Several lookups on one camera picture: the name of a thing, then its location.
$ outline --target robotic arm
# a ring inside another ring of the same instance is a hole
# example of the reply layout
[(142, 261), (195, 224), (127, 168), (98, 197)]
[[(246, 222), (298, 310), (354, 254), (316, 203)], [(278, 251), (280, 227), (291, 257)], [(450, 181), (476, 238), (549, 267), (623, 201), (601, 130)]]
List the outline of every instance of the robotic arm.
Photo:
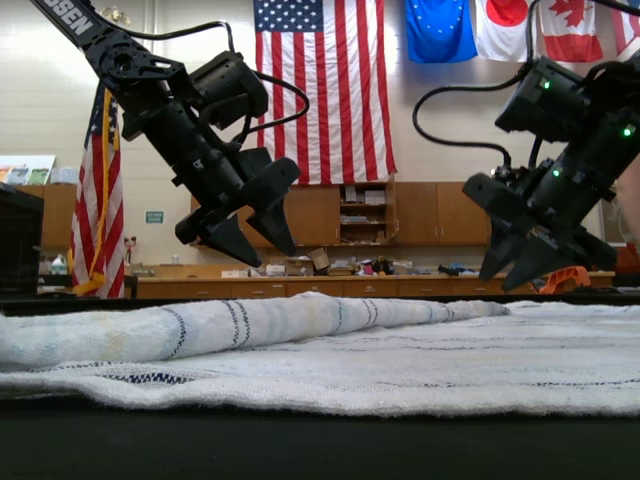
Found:
[[(283, 204), (300, 174), (297, 165), (288, 158), (272, 162), (264, 148), (240, 150), (247, 134), (255, 131), (251, 118), (267, 111), (260, 79), (277, 80), (249, 69), (232, 45), (189, 75), (182, 63), (151, 54), (130, 32), (102, 18), (88, 0), (30, 1), (84, 52), (123, 108), (122, 136), (133, 140), (144, 133), (175, 173), (174, 185), (184, 184), (200, 203), (176, 226), (182, 243), (199, 238), (210, 248), (259, 266), (234, 215), (249, 205), (254, 210), (249, 225), (283, 253), (295, 253)], [(296, 117), (306, 113), (306, 97), (305, 103)], [(243, 117), (243, 132), (233, 142), (223, 142), (211, 128), (225, 129)]]
[[(596, 3), (640, 15), (612, 0)], [(626, 62), (596, 65), (584, 78), (546, 57), (533, 59), (533, 11), (529, 7), (527, 61), (498, 85), (458, 85), (427, 93), (416, 105), (414, 126), (426, 139), (459, 147), (490, 148), (504, 156), (492, 177), (479, 173), (463, 191), (491, 218), (492, 234), (480, 278), (489, 280), (509, 264), (503, 283), (511, 290), (546, 273), (574, 265), (612, 270), (616, 250), (580, 225), (598, 201), (611, 201), (611, 187), (640, 153), (640, 52)], [(495, 91), (519, 84), (496, 121), (507, 131), (536, 136), (528, 168), (513, 169), (508, 152), (484, 142), (444, 140), (419, 125), (418, 110), (446, 91)], [(567, 143), (555, 160), (537, 164), (540, 144)]]

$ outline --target wooden counter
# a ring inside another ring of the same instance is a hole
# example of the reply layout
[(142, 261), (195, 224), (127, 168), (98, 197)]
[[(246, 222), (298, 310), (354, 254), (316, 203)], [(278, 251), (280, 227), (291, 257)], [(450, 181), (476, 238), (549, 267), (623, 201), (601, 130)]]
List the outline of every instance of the wooden counter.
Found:
[[(612, 272), (590, 274), (592, 286), (611, 286)], [(505, 275), (482, 282), (478, 275), (395, 275), (385, 277), (150, 277), (140, 278), (138, 298), (275, 298), (315, 291), (336, 297), (431, 297), (504, 295)], [(533, 293), (528, 286), (511, 294)]]

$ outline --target poster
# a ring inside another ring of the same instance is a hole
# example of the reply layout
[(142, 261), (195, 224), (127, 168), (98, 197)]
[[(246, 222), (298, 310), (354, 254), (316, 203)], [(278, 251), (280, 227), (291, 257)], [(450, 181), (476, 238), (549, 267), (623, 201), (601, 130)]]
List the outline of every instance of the poster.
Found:
[(55, 155), (0, 155), (0, 182), (44, 185), (55, 161)]

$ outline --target black table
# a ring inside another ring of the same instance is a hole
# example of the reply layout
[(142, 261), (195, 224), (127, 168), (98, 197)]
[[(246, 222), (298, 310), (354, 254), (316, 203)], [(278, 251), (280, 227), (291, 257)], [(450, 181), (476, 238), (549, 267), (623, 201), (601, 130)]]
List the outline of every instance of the black table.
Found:
[[(534, 298), (640, 304), (628, 295)], [(16, 301), (0, 309), (32, 315), (171, 302)], [(383, 420), (197, 406), (124, 411), (48, 397), (0, 401), (0, 479), (636, 478), (639, 439), (640, 420), (630, 418)]]

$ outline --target wooden shelf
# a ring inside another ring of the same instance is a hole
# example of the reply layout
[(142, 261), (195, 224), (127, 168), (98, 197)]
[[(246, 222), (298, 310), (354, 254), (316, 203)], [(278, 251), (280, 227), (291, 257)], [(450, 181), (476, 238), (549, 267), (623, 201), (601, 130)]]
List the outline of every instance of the wooden shelf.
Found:
[(378, 203), (376, 205), (371, 205), (368, 203), (341, 203), (340, 208), (385, 208), (387, 206), (386, 203)]
[(365, 225), (386, 225), (387, 222), (345, 222), (345, 223), (341, 223), (340, 225), (343, 227), (349, 227), (349, 226), (356, 226), (356, 227), (363, 227)]
[(330, 247), (389, 247), (389, 242), (385, 243), (339, 243), (337, 245), (328, 245)]

